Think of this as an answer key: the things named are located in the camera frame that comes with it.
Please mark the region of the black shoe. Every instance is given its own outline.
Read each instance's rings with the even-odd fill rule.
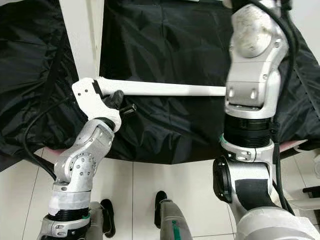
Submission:
[[[103,207],[103,233],[107,238],[112,238],[116,233],[114,208],[109,199],[103,199],[100,204]]]
[[[155,196],[154,224],[158,229],[161,228],[160,202],[167,198],[167,194],[164,191],[158,191],[158,193]]]

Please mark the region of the black fabric backdrop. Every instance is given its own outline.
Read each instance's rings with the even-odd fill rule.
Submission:
[[[108,0],[100,75],[131,81],[224,86],[230,67],[231,11],[220,1]],[[300,33],[288,89],[281,91],[280,141],[320,139],[320,68]],[[287,69],[279,68],[282,77]],[[0,152],[25,157],[23,131],[78,80],[58,0],[0,7]],[[220,155],[223,97],[126,96],[136,114],[123,122],[108,157],[176,164]],[[31,129],[33,151],[73,144],[86,118],[75,100]]]

